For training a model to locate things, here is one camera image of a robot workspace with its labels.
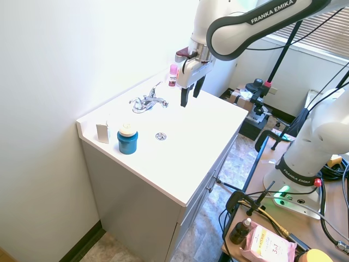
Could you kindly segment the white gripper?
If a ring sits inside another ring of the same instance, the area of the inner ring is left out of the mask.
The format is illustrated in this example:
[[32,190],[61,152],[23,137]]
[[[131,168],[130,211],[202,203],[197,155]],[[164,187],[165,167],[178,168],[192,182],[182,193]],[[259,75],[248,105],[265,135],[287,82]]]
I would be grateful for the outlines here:
[[193,97],[197,98],[204,83],[204,76],[212,71],[215,65],[215,58],[208,63],[201,63],[196,59],[185,61],[179,67],[177,85],[181,87],[180,105],[186,107],[190,91],[196,82]]

